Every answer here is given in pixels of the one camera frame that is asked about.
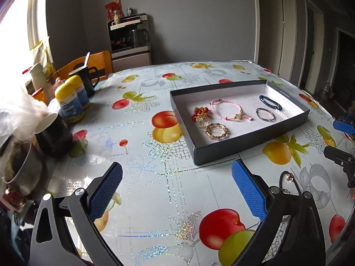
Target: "door frame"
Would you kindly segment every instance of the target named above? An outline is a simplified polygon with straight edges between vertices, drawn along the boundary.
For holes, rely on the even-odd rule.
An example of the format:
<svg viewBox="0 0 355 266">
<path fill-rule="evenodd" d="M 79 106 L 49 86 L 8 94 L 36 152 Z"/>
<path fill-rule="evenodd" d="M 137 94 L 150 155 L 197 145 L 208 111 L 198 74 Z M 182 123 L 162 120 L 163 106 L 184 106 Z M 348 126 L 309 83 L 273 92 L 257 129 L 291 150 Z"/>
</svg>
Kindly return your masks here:
<svg viewBox="0 0 355 266">
<path fill-rule="evenodd" d="M 331 87 L 333 87 L 333 84 L 334 84 L 334 80 L 335 80 L 335 71 L 337 70 L 338 68 L 338 61 L 339 61 L 339 36 L 340 36 L 340 32 L 346 34 L 346 35 L 349 35 L 350 37 L 352 38 L 355 38 L 355 35 L 353 34 L 350 34 L 349 32 L 339 28 L 339 27 L 336 27 L 335 29 L 335 56 L 334 56 L 334 63 L 333 63 L 333 66 L 331 68 L 331 76 L 330 76 L 330 79 L 329 79 L 329 83 L 331 85 Z"/>
<path fill-rule="evenodd" d="M 255 1 L 255 22 L 256 22 L 256 29 L 255 29 L 255 50 L 254 50 L 254 62 L 258 62 L 259 56 L 259 44 L 260 44 L 260 8 L 259 8 L 259 0 Z M 287 0 L 290 7 L 288 8 L 288 13 L 290 15 L 285 15 L 284 9 L 284 22 L 285 25 L 292 25 L 289 28 L 288 36 L 286 37 L 284 32 L 283 38 L 283 46 L 281 52 L 281 62 L 280 62 L 280 69 L 283 72 L 283 78 L 290 81 L 292 70 L 295 61 L 296 55 L 296 44 L 297 44 L 297 7 L 296 7 L 296 0 Z"/>
<path fill-rule="evenodd" d="M 305 66 L 305 59 L 306 59 L 306 51 L 307 51 L 307 39 L 308 39 L 308 15 L 307 15 L 307 8 L 310 8 L 314 14 L 314 45 L 317 45 L 317 48 L 314 48 L 314 54 L 312 55 L 312 61 L 310 70 L 308 73 L 308 79 L 306 86 L 308 85 L 309 89 L 306 89 L 311 94 L 314 94 L 319 72 L 322 65 L 322 58 L 323 58 L 323 48 L 324 48 L 324 13 L 313 3 L 311 0 L 305 0 L 305 17 L 306 17 L 306 35 L 305 35 L 305 50 L 303 53 L 303 61 L 302 61 L 302 68 L 301 68 L 301 75 L 298 80 L 297 87 L 301 84 L 303 69 Z"/>
</svg>

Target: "kettle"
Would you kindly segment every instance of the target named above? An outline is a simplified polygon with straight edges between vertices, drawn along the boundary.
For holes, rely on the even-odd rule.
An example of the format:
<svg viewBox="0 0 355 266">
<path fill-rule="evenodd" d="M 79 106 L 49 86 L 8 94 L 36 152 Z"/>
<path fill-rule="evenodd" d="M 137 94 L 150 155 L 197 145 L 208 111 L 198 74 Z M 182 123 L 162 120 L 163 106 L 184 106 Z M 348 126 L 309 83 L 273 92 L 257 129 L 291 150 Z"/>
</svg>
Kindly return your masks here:
<svg viewBox="0 0 355 266">
<path fill-rule="evenodd" d="M 128 34 L 128 42 L 131 47 L 143 47 L 150 44 L 149 33 L 147 29 L 134 29 Z"/>
</svg>

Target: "blue gripper pad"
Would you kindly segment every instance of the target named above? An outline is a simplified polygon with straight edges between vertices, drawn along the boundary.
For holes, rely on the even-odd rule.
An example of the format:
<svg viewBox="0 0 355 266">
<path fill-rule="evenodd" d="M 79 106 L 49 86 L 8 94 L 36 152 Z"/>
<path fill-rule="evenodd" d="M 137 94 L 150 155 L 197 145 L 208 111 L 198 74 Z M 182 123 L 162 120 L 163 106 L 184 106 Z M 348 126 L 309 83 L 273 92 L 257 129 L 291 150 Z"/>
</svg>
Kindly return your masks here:
<svg viewBox="0 0 355 266">
<path fill-rule="evenodd" d="M 355 128 L 354 125 L 345 123 L 345 122 L 341 122 L 341 121 L 337 121 L 335 120 L 333 122 L 333 128 L 335 130 L 339 130 L 341 132 L 345 132 L 347 134 L 355 134 Z"/>
<path fill-rule="evenodd" d="M 90 200 L 90 220 L 95 221 L 104 214 L 118 185 L 123 177 L 121 164 L 115 162 L 110 167 L 110 172 L 104 177 L 97 191 Z"/>
<path fill-rule="evenodd" d="M 232 177 L 242 193 L 249 210 L 261 221 L 265 219 L 266 200 L 258 186 L 255 184 L 252 174 L 240 160 L 232 164 Z"/>
</svg>

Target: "blue beaded bracelet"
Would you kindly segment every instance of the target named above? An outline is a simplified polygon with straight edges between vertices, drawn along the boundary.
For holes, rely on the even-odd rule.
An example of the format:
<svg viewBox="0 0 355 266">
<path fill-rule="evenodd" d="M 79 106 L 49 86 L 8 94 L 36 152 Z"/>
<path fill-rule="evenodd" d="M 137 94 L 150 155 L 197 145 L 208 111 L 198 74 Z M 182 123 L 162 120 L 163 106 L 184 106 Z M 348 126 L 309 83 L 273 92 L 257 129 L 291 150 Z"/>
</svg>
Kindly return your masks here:
<svg viewBox="0 0 355 266">
<path fill-rule="evenodd" d="M 282 110 L 281 105 L 280 105 L 279 103 L 275 102 L 274 100 L 271 100 L 269 97 L 266 97 L 266 96 L 264 96 L 264 95 L 260 95 L 260 96 L 259 96 L 259 99 L 260 99 L 260 101 L 262 101 L 266 106 L 270 107 L 271 109 L 277 109 L 277 110 L 279 110 L 279 111 Z M 267 100 L 267 101 L 269 101 L 269 102 L 275 104 L 275 106 L 269 104 L 269 103 L 266 102 L 265 100 Z"/>
</svg>

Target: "silver bangle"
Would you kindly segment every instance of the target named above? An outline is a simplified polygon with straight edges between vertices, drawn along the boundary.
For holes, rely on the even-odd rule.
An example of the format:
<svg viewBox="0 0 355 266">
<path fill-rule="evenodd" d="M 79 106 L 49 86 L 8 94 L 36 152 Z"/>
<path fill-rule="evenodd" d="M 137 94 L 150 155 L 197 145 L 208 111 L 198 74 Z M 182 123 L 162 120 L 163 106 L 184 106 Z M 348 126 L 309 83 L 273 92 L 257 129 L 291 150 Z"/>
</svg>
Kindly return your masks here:
<svg viewBox="0 0 355 266">
<path fill-rule="evenodd" d="M 259 116 L 259 111 L 265 111 L 265 112 L 268 112 L 269 114 L 271 114 L 272 115 L 272 119 L 265 119 L 265 118 L 261 118 L 260 116 Z M 264 109 L 264 108 L 258 108 L 258 109 L 256 109 L 256 115 L 258 116 L 258 118 L 259 119 L 261 119 L 262 121 L 266 121 L 266 122 L 274 122 L 275 120 L 276 120 L 276 118 L 275 118 L 275 115 L 274 115 L 274 113 L 273 112 L 271 112 L 271 111 L 269 111 L 269 110 L 267 110 L 267 109 Z"/>
</svg>

